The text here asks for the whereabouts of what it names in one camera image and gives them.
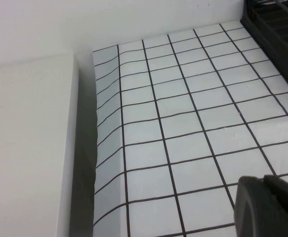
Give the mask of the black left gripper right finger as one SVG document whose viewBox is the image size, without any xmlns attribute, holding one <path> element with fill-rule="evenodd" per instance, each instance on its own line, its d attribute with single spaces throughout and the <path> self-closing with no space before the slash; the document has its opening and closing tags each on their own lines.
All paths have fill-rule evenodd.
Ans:
<svg viewBox="0 0 288 237">
<path fill-rule="evenodd" d="M 288 214 L 288 182 L 273 175 L 265 175 L 263 182 Z"/>
</svg>

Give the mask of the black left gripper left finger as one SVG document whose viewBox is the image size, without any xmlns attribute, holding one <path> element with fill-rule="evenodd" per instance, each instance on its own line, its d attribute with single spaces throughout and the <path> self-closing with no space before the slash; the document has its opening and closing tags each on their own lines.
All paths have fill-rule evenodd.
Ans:
<svg viewBox="0 0 288 237">
<path fill-rule="evenodd" d="M 234 220 L 238 237 L 288 237 L 288 214 L 263 179 L 239 179 Z"/>
</svg>

